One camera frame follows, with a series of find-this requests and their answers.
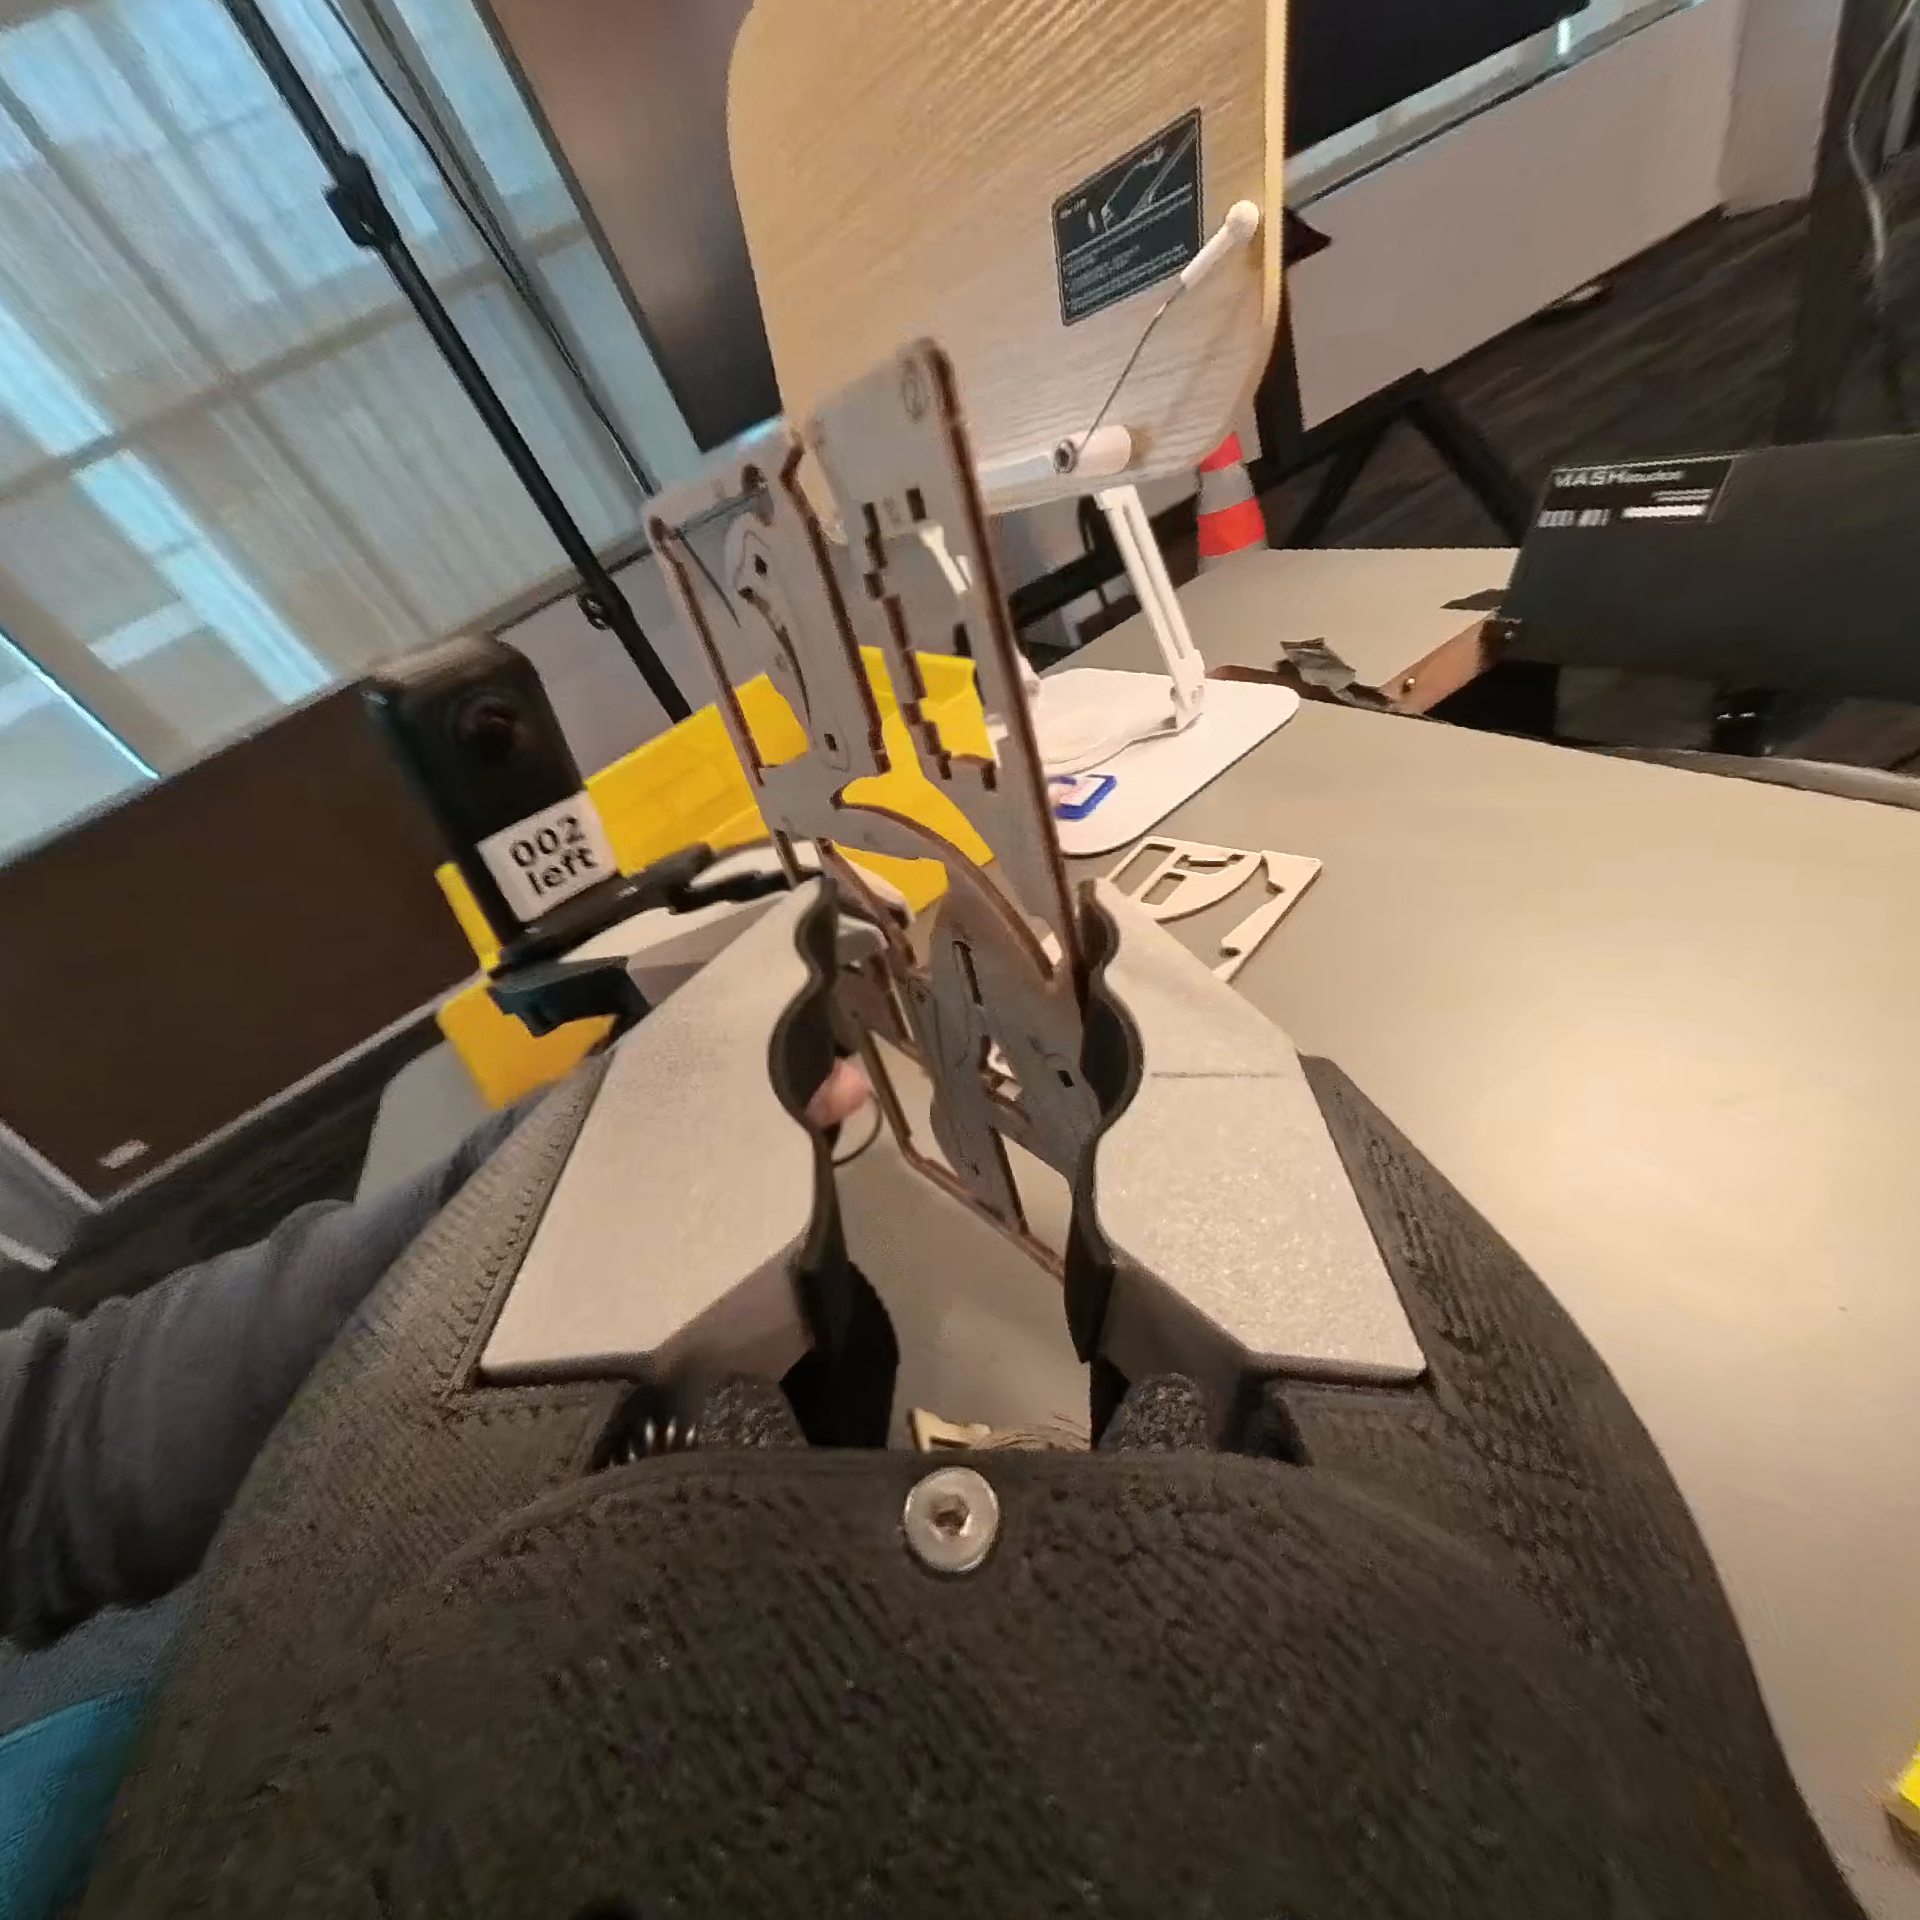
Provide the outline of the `brown divider panel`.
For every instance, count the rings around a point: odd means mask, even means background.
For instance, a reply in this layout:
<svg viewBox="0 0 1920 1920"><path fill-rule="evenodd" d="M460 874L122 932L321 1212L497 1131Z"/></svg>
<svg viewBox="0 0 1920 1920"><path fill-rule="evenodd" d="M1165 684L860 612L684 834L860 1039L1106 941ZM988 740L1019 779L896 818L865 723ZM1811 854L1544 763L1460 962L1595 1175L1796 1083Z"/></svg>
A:
<svg viewBox="0 0 1920 1920"><path fill-rule="evenodd" d="M360 685L4 865L4 1169L94 1212L478 969Z"/></svg>

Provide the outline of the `yellow plastic bin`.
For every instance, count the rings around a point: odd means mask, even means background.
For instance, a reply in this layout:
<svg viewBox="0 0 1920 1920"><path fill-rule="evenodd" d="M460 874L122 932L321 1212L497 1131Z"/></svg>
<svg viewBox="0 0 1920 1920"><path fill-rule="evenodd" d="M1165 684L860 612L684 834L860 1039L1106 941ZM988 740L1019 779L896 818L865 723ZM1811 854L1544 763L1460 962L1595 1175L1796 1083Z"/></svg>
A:
<svg viewBox="0 0 1920 1920"><path fill-rule="evenodd" d="M906 759L907 730L880 650L865 646L860 653L880 709L889 767L856 781L856 804L901 813L958 845L973 865L988 867L992 850L961 806ZM917 653L917 666L923 684L921 714L937 725L947 749L982 759L990 731L977 698L971 660ZM637 874L653 860L696 844L730 853L766 837L749 775L714 703L588 775L586 790L598 809L622 874ZM524 1021L494 1005L488 987L468 986L443 998L438 1030L465 1063L485 1106L500 1113L581 1063L611 1034L611 1019L579 1019L548 1038L533 1038Z"/></svg>

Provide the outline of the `person's left forearm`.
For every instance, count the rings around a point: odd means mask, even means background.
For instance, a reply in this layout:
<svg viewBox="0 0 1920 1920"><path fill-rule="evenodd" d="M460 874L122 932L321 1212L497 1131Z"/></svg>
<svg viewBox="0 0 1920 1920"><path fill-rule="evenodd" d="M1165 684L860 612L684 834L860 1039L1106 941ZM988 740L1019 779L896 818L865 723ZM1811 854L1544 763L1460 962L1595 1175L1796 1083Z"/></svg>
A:
<svg viewBox="0 0 1920 1920"><path fill-rule="evenodd" d="M249 1246L2 1334L8 1644L51 1646L198 1571L302 1382L539 1101L371 1197L304 1204Z"/></svg>

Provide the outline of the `studio light on stand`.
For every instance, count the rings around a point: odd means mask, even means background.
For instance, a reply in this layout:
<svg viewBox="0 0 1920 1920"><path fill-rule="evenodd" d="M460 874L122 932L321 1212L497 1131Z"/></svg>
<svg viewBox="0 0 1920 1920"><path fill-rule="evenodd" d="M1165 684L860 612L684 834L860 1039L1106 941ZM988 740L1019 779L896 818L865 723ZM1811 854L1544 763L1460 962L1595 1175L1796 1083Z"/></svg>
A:
<svg viewBox="0 0 1920 1920"><path fill-rule="evenodd" d="M637 670L668 725L691 718L691 703L656 646L641 627L630 601L614 575L598 559L596 549L571 517L563 491L539 467L534 450L514 422L508 405L494 391L490 374L443 306L433 279L420 269L401 227L381 197L365 157L350 151L330 124L321 99L306 85L298 62L289 55L262 9L254 2L222 2L230 26L293 115L306 146L328 174L324 203L344 233L371 252L388 274L398 295L416 313L441 364L472 405L497 453L513 471L521 493L557 543L573 582L573 603L592 628L611 635L624 658Z"/></svg>

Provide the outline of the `black equipment box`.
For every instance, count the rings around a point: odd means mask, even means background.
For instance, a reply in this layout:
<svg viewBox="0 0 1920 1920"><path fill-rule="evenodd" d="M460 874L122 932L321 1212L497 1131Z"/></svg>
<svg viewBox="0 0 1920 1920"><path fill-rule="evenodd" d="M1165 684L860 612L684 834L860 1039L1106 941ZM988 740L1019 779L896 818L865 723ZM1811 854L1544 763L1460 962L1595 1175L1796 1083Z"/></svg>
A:
<svg viewBox="0 0 1920 1920"><path fill-rule="evenodd" d="M1488 639L1481 730L1556 739L1576 667L1715 692L1717 751L1850 716L1915 773L1917 436L1558 465Z"/></svg>

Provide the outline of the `numbered plywood parts sheet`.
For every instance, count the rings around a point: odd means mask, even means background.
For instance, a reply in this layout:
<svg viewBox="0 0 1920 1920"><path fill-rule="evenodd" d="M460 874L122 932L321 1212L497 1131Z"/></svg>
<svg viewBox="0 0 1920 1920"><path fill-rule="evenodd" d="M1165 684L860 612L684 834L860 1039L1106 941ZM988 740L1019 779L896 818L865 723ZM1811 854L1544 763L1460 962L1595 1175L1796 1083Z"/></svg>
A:
<svg viewBox="0 0 1920 1920"><path fill-rule="evenodd" d="M1172 834L1147 834L1110 867L1108 883L1160 925L1219 922L1212 971L1235 983L1253 956L1320 881L1310 854L1226 847ZM1238 908L1235 923L1221 917Z"/></svg>

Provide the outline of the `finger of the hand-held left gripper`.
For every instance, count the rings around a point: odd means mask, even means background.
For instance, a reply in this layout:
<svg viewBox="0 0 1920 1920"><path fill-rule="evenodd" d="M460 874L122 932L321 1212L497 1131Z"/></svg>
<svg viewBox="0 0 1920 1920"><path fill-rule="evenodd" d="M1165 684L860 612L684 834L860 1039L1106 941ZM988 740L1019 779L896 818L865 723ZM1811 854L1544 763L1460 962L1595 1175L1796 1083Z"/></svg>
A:
<svg viewBox="0 0 1920 1920"><path fill-rule="evenodd" d="M835 914L835 965L861 969L906 939L915 908L888 877L824 877Z"/></svg>

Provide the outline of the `orange traffic cone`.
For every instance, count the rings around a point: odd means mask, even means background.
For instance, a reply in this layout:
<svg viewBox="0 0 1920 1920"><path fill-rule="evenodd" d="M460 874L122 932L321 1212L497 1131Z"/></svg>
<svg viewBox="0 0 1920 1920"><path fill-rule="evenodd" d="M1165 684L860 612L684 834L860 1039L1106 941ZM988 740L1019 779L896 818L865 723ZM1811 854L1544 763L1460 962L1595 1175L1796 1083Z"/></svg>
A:
<svg viewBox="0 0 1920 1920"><path fill-rule="evenodd" d="M1269 535L1254 477L1236 431L1196 468L1196 557L1200 571L1238 553L1267 549Z"/></svg>

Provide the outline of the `black tape scrap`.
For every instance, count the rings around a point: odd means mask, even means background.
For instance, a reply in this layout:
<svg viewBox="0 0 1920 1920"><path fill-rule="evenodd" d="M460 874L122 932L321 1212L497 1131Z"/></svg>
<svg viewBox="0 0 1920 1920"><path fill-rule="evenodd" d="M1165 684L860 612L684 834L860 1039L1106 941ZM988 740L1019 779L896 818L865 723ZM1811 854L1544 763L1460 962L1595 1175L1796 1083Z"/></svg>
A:
<svg viewBox="0 0 1920 1920"><path fill-rule="evenodd" d="M1281 678L1306 701L1340 703L1370 714L1397 714L1397 701L1340 655L1326 639L1289 639L1278 658Z"/></svg>

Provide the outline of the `thin plywood parts sheet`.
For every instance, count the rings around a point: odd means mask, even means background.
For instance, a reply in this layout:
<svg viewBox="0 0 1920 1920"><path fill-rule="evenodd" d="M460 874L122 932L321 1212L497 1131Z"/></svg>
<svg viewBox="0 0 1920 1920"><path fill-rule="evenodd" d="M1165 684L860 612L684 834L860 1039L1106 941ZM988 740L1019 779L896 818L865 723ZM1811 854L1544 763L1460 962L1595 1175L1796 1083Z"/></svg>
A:
<svg viewBox="0 0 1920 1920"><path fill-rule="evenodd" d="M1089 965L948 355L762 427L646 538L782 861L876 919L832 1013L906 1161L1061 1277L1010 1149L1070 1183L1090 1146Z"/></svg>

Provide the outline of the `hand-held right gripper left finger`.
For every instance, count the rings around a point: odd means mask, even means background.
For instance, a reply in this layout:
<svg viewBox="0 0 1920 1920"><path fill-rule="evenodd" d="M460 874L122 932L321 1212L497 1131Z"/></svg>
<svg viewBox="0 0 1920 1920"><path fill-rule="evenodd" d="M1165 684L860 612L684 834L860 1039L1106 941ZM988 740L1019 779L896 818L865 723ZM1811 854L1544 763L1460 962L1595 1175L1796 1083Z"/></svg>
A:
<svg viewBox="0 0 1920 1920"><path fill-rule="evenodd" d="M777 895L613 1050L478 1358L490 1385L680 1395L846 1372L846 1244L806 1109L832 1070L830 881Z"/></svg>

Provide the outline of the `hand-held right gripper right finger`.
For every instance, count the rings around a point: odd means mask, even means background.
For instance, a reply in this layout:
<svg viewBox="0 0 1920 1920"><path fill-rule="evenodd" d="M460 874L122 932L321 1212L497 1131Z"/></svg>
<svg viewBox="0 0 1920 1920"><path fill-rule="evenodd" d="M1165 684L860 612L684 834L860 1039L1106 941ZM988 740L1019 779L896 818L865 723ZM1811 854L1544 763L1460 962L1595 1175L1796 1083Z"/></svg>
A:
<svg viewBox="0 0 1920 1920"><path fill-rule="evenodd" d="M1065 1315L1092 1378L1402 1388L1427 1370L1376 1228L1282 1026L1108 881L1078 890L1078 1067Z"/></svg>

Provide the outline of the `wooden book stand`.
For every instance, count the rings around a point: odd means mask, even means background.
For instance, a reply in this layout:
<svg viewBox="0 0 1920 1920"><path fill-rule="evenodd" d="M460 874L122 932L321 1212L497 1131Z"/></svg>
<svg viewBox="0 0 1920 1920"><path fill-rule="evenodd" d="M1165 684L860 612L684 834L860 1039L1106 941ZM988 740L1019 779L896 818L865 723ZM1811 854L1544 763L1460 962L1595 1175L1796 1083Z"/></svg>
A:
<svg viewBox="0 0 1920 1920"><path fill-rule="evenodd" d="M1282 321L1282 2L758 2L728 74L736 205L780 395L952 358L992 517L1090 497L1156 671L1041 685L1051 775L1128 850L1297 710L1210 682L1144 491L1248 426Z"/></svg>

